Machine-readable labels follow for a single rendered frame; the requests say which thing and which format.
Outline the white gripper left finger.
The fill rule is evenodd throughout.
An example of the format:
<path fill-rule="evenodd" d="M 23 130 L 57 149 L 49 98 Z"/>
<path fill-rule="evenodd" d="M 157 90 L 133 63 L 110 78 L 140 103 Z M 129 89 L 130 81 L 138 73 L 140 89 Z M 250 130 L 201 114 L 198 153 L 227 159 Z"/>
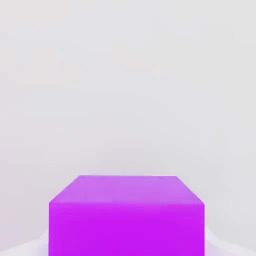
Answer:
<path fill-rule="evenodd" d="M 49 256 L 49 231 L 38 239 L 0 252 L 0 256 Z"/>

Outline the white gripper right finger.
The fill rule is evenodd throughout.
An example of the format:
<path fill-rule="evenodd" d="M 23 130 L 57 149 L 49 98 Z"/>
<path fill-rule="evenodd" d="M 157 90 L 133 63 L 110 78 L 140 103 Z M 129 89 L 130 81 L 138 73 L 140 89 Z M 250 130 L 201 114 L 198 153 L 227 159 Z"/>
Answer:
<path fill-rule="evenodd" d="M 218 238 L 208 227 L 204 228 L 204 256 L 256 256 L 256 252 Z"/>

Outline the small purple cube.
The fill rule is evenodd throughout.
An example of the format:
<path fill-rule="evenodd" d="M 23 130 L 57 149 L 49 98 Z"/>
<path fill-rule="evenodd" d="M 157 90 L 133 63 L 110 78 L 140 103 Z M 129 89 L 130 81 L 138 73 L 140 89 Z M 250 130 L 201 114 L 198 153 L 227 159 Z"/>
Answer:
<path fill-rule="evenodd" d="M 176 176 L 81 175 L 48 212 L 48 256 L 205 256 L 205 205 Z"/>

